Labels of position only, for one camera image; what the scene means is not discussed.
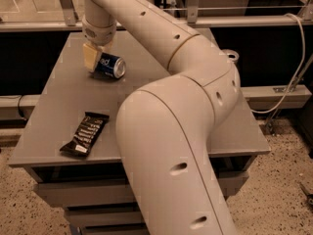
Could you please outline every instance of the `table top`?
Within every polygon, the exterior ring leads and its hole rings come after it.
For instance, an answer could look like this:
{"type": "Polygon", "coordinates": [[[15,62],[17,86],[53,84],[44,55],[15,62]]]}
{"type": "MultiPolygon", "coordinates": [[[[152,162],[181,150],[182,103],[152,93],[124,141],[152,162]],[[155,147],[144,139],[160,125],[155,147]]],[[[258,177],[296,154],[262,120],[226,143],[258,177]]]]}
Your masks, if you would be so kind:
{"type": "MultiPolygon", "coordinates": [[[[83,64],[82,33],[72,33],[9,160],[10,166],[86,165],[120,162],[115,120],[123,100],[137,88],[169,73],[127,31],[118,31],[111,53],[127,65],[121,79],[94,77],[83,64]],[[85,112],[110,116],[87,158],[65,156],[85,112]]],[[[241,97],[236,108],[214,131],[208,145],[211,157],[258,155],[268,143],[241,97]]]]}

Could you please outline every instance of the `floor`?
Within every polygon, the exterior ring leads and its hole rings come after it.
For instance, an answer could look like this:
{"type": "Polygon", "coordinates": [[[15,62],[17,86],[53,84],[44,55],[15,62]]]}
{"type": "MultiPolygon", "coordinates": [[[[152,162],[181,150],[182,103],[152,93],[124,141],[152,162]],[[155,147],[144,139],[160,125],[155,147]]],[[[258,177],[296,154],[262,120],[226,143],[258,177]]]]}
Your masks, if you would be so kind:
{"type": "MultiPolygon", "coordinates": [[[[277,135],[266,134],[272,152],[254,161],[247,183],[227,200],[230,212],[239,235],[312,235],[313,209],[298,183],[313,192],[313,160],[291,119],[274,126],[277,135]]],[[[6,165],[21,133],[0,130],[0,234],[68,235],[63,211],[32,192],[35,182],[25,171],[6,165]]]]}

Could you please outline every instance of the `blue can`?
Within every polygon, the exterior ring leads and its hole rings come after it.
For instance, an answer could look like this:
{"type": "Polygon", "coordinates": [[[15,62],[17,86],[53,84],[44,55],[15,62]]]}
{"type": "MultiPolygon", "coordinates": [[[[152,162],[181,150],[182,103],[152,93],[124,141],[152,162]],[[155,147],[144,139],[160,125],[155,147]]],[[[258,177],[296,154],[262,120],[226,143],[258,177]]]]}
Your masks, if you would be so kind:
{"type": "Polygon", "coordinates": [[[124,60],[118,56],[103,53],[95,68],[95,72],[104,73],[113,78],[124,76],[126,64],[124,60]]]}

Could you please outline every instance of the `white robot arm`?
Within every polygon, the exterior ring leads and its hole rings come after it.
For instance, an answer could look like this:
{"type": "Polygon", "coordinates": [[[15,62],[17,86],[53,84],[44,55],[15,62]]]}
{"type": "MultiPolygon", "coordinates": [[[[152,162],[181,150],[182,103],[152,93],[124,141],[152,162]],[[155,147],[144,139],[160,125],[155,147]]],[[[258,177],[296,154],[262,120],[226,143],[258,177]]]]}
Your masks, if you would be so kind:
{"type": "Polygon", "coordinates": [[[173,74],[130,95],[116,120],[122,162],[150,233],[237,234],[206,148],[237,102],[236,67],[146,0],[85,0],[83,31],[94,44],[110,42],[114,19],[173,74]]]}

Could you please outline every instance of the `candy bar wrapper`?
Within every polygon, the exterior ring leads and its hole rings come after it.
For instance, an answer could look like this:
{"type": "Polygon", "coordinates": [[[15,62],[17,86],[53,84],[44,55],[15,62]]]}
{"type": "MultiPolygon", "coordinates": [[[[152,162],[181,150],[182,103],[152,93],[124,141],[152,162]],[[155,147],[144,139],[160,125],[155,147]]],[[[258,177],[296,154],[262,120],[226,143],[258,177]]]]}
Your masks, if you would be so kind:
{"type": "Polygon", "coordinates": [[[74,156],[87,157],[109,118],[104,114],[85,113],[85,118],[78,126],[72,140],[60,151],[74,156]]]}

